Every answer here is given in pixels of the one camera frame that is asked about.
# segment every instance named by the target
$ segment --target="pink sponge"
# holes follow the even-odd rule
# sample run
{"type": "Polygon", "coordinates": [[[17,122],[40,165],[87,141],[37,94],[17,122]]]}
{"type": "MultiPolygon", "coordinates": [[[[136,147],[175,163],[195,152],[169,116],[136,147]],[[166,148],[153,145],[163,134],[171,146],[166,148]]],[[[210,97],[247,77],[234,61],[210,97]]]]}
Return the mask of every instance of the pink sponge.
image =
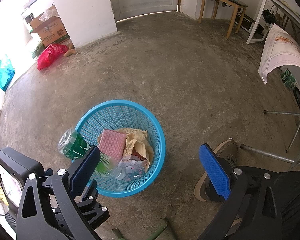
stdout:
{"type": "Polygon", "coordinates": [[[119,163],[122,159],[126,141],[127,135],[125,133],[104,129],[98,147],[101,152],[111,156],[114,161],[119,163]]]}

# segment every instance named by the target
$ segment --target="qr code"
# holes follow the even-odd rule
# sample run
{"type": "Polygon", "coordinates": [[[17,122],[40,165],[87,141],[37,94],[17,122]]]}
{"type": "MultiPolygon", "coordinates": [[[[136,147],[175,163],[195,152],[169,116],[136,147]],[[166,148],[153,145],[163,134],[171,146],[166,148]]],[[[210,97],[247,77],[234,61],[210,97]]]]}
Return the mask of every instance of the qr code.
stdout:
{"type": "Polygon", "coordinates": [[[58,36],[61,36],[62,34],[64,34],[63,29],[58,30],[57,33],[58,33],[58,36]]]}

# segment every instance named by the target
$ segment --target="teal plastic bag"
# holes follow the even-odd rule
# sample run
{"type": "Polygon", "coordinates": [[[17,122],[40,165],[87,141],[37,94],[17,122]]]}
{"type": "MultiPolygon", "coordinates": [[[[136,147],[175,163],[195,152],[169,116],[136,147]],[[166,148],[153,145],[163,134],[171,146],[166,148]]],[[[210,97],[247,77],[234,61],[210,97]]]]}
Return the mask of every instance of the teal plastic bag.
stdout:
{"type": "Polygon", "coordinates": [[[0,88],[6,91],[11,79],[14,76],[14,68],[12,67],[11,60],[7,55],[0,59],[0,88]]]}

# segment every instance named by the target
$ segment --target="gray sneaker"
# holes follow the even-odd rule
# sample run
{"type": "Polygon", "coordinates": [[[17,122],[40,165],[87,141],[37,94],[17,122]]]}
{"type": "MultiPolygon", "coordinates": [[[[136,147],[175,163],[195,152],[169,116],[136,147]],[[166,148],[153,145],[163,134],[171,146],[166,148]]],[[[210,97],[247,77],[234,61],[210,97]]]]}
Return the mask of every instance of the gray sneaker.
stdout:
{"type": "MultiPolygon", "coordinates": [[[[213,152],[217,157],[226,159],[231,168],[235,166],[238,158],[238,145],[234,140],[224,141],[219,144],[213,152]]],[[[205,171],[194,187],[194,196],[197,200],[207,201],[208,197],[206,194],[206,188],[208,187],[209,182],[209,176],[205,171]]]]}

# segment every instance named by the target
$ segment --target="blue gripper pad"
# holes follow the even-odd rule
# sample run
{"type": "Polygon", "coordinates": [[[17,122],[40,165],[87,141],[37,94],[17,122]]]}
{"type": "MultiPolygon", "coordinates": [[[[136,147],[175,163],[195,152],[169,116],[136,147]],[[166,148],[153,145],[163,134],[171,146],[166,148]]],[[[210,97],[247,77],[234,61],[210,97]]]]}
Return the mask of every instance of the blue gripper pad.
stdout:
{"type": "Polygon", "coordinates": [[[83,193],[99,161],[99,148],[97,146],[91,146],[83,158],[77,159],[71,164],[68,168],[70,197],[75,198],[83,193]]]}
{"type": "Polygon", "coordinates": [[[216,192],[226,200],[230,195],[230,180],[208,144],[205,143],[200,146],[199,159],[216,192]]]}

